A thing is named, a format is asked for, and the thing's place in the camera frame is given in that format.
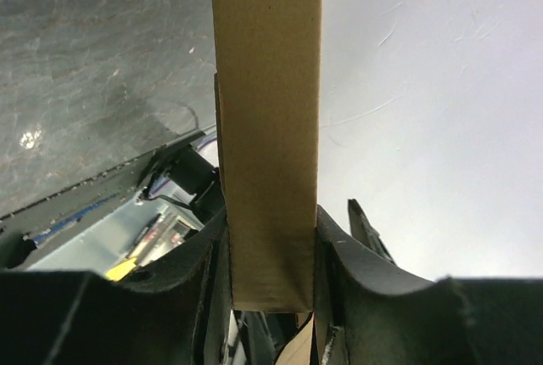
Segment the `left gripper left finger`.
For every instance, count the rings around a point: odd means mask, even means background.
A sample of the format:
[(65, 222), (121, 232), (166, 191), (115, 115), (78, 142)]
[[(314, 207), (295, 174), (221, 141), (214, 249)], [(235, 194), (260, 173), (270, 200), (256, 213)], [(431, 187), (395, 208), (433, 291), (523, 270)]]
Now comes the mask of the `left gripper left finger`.
[(231, 310), (226, 215), (112, 282), (3, 272), (4, 364), (222, 364)]

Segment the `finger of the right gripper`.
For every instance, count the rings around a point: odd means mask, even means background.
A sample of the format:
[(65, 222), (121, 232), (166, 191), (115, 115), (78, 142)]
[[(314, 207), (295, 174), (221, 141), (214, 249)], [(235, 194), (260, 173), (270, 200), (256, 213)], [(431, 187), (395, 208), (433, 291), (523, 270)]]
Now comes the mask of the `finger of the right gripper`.
[(387, 262), (396, 265), (392, 255), (381, 240), (379, 232), (371, 225), (366, 213), (356, 199), (348, 199), (347, 211), (351, 236)]

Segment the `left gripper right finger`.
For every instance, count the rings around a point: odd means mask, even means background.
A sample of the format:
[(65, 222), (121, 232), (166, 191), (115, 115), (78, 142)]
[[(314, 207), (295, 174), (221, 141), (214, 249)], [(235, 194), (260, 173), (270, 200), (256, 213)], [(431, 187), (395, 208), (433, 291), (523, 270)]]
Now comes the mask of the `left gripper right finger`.
[(315, 336), (323, 364), (539, 364), (539, 279), (404, 271), (317, 212)]

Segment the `brown cardboard box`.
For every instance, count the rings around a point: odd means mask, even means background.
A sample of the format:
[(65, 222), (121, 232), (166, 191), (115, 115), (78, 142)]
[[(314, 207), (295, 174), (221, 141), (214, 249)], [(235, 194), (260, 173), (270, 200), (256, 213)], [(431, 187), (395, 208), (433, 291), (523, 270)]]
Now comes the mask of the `brown cardboard box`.
[(232, 302), (302, 314), (311, 358), (322, 0), (212, 0)]

